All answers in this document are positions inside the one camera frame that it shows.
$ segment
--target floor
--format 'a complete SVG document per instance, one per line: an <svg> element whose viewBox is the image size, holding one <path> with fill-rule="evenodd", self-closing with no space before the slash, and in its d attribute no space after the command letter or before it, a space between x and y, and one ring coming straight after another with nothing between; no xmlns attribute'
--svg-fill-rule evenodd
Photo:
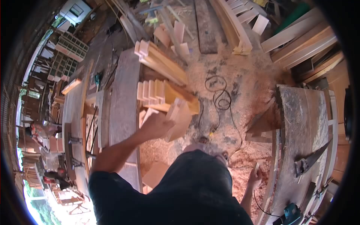
<svg viewBox="0 0 360 225"><path fill-rule="evenodd" d="M244 195L249 173L256 161L258 159L266 160L261 167L263 182L255 191L256 199L261 204L267 185L271 144L245 141L245 131L249 121L256 114L266 110L266 104L273 96L275 85L291 84L292 80L281 67L272 63L269 53L263 53L260 46L260 40L263 41L263 39L253 33L249 25L245 25L245 29L253 44L251 54L248 56L231 55L231 49L212 8L210 8L210 15L214 32L216 32L218 54L200 54L197 24L193 22L196 21L193 1L183 0L183 2L187 7L180 13L180 17L195 35L194 40L186 32L184 35L184 42L187 42L190 48L188 66L183 67L189 78L189 86L186 89L199 98L201 112L199 115L193 116L184 137L170 143L163 140L151 140L140 146L141 175L144 176L155 161L171 165L187 145L196 142L201 136L206 136L209 138L206 148L206 152L209 154L227 151L231 155L240 148L231 157L229 163L229 170L233 177L233 196L239 202ZM171 5L174 5L174 8L180 6L176 1ZM162 44L159 46L175 59L171 50L164 49ZM208 91L205 87L206 79L215 75L224 79L214 77L206 83L207 87L214 91L226 86L226 91L231 96L231 108L219 110L220 116L214 107L214 92ZM270 113L275 115L276 112L271 110ZM219 120L219 127L209 136L210 131L218 125ZM258 207L253 200L253 221L255 221L257 213Z"/></svg>

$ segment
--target man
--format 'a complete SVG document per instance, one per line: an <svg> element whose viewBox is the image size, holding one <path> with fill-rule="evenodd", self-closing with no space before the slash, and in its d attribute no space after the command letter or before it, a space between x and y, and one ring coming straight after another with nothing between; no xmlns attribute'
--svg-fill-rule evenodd
<svg viewBox="0 0 360 225"><path fill-rule="evenodd" d="M45 148L44 145L37 139L39 136L42 138L50 138L61 132L60 125L47 125L44 126L38 121L34 121L29 127L25 128L25 134L29 135L40 147Z"/></svg>
<svg viewBox="0 0 360 225"><path fill-rule="evenodd" d="M257 176L251 172L239 204L225 160L197 149L201 144L186 147L147 195L116 173L138 145L163 137L173 125L164 114L152 114L132 136L97 156L89 192L98 224L252 224L251 199L261 170Z"/></svg>

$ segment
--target black t-shirt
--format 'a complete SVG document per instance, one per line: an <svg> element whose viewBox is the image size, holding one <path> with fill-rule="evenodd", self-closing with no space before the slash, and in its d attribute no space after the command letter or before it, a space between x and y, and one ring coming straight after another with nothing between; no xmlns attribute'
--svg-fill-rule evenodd
<svg viewBox="0 0 360 225"><path fill-rule="evenodd" d="M206 190L144 195L117 173L94 172L89 192L99 225L252 224L235 197Z"/></svg>

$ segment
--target stacked wood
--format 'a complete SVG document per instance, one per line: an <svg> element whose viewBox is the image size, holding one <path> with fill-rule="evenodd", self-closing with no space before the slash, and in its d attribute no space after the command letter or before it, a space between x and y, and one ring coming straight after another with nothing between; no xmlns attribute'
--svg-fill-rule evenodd
<svg viewBox="0 0 360 225"><path fill-rule="evenodd" d="M217 17L225 32L226 38L233 49L235 55L248 55L252 50L252 44L248 38L245 29L237 19L236 15L243 10L236 9L237 7L246 5L246 0L238 0L232 4L227 4L224 0L210 0L212 7L214 8Z"/></svg>
<svg viewBox="0 0 360 225"><path fill-rule="evenodd" d="M185 71L151 41L136 42L134 53L139 56L139 62L159 72L180 86L188 84Z"/></svg>
<svg viewBox="0 0 360 225"><path fill-rule="evenodd" d="M293 68L292 71L302 74L313 71L313 63L323 58L336 42L333 30L320 11L314 8L261 43L261 46L264 52L269 52L286 44L271 54L272 61L278 62L285 69Z"/></svg>
<svg viewBox="0 0 360 225"><path fill-rule="evenodd" d="M191 115L199 114L198 98L187 93L182 88L168 81L150 80L138 83L137 99L143 102L144 107L168 112L176 98L187 101Z"/></svg>

